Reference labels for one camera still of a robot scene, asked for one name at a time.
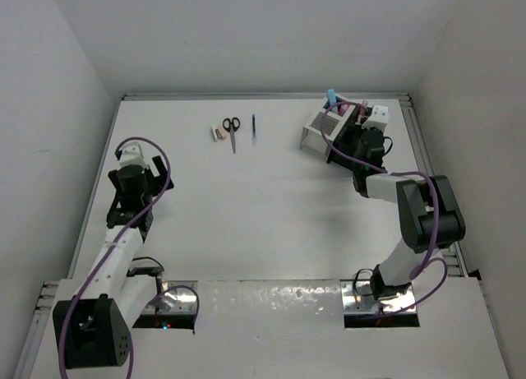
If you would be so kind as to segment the blue handled scissors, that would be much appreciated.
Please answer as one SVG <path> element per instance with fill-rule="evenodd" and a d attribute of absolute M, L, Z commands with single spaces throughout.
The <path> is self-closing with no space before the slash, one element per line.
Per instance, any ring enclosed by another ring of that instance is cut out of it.
<path fill-rule="evenodd" d="M 239 118 L 233 117 L 233 118 L 225 118 L 222 122 L 223 129 L 229 133 L 230 140 L 231 140 L 231 146 L 233 153 L 236 153 L 236 138 L 235 133 L 240 128 L 241 122 Z"/>

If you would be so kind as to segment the blue dark pen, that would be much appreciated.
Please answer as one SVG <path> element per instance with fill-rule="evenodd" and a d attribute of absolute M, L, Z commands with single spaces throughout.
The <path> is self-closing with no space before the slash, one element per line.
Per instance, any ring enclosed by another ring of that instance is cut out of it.
<path fill-rule="evenodd" d="M 254 113 L 251 116 L 251 142 L 253 146 L 257 143 L 256 115 Z"/>

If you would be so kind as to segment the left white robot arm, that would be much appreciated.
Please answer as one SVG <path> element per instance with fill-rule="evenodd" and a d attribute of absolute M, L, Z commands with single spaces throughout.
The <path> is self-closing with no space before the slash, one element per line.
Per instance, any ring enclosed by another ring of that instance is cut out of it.
<path fill-rule="evenodd" d="M 83 285 L 53 309 L 59 370 L 121 367 L 132 349 L 130 329 L 158 290 L 152 270 L 130 268 L 153 224 L 152 205 L 173 188 L 161 156 L 147 164 L 129 150 L 109 172 L 115 188 L 104 244 Z"/>

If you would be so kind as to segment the white pink eraser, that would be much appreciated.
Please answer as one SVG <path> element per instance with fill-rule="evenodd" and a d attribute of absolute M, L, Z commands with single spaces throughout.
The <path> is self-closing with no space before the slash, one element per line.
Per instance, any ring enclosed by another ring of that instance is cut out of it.
<path fill-rule="evenodd" d="M 227 133 L 221 126 L 213 126 L 211 131 L 215 141 L 224 141 L 227 138 Z"/>

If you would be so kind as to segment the light blue highlighter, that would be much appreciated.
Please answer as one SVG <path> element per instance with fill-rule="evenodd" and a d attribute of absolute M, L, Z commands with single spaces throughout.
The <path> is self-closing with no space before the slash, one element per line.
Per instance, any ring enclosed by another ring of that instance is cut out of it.
<path fill-rule="evenodd" d="M 336 93 L 333 89 L 328 89 L 326 91 L 326 97 L 327 97 L 327 105 L 326 105 L 326 108 L 329 110 L 329 111 L 333 111 L 333 112 L 336 112 L 338 113 L 339 110 L 338 110 L 338 105 L 337 105 L 337 97 L 336 97 Z"/>

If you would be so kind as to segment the red pen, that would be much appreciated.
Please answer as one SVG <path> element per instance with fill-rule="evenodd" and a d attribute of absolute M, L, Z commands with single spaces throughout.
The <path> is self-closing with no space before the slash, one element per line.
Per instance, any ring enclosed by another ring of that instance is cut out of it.
<path fill-rule="evenodd" d="M 367 101 L 363 100 L 362 105 L 360 106 L 360 110 L 358 111 L 358 116 L 357 116 L 358 125 L 362 124 L 362 118 L 366 115 L 367 115 Z"/>

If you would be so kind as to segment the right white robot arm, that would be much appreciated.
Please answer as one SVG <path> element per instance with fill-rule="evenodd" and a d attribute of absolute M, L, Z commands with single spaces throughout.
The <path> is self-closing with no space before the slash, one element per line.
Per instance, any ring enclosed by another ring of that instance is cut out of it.
<path fill-rule="evenodd" d="M 353 185 L 361 196 L 397 205 L 401 239 L 370 279 L 374 299 L 390 298 L 408 288 L 436 249 L 464 238 L 464 218 L 447 177 L 383 168 L 387 150 L 380 129 L 347 127 L 337 149 L 352 164 Z"/>

